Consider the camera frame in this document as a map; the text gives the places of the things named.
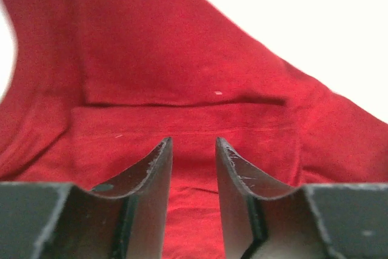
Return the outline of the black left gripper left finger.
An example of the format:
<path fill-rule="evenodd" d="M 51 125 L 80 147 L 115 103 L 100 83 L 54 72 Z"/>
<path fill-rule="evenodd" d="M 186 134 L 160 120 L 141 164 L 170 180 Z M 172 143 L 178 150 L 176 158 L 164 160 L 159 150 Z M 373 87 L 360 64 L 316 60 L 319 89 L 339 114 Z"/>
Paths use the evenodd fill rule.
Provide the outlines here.
<path fill-rule="evenodd" d="M 1 183 L 2 258 L 160 258 L 173 143 L 86 191 L 72 183 Z"/>

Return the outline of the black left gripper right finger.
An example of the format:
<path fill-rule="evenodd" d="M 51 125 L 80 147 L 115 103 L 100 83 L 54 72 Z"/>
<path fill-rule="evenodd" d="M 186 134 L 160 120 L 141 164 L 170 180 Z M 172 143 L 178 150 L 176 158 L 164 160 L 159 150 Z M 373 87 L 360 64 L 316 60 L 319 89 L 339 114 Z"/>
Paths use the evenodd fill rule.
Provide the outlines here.
<path fill-rule="evenodd" d="M 386 258 L 387 185 L 291 187 L 216 140 L 227 258 Z"/>

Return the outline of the dark red t-shirt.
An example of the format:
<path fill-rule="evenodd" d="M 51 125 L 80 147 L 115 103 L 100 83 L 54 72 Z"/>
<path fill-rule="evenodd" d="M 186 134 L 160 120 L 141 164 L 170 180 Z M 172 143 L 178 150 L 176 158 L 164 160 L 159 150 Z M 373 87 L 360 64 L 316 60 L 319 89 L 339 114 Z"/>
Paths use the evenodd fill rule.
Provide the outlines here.
<path fill-rule="evenodd" d="M 206 0 L 2 0 L 1 180 L 87 189 L 174 140 L 164 258 L 224 258 L 215 139 L 292 186 L 387 181 L 387 124 Z"/>

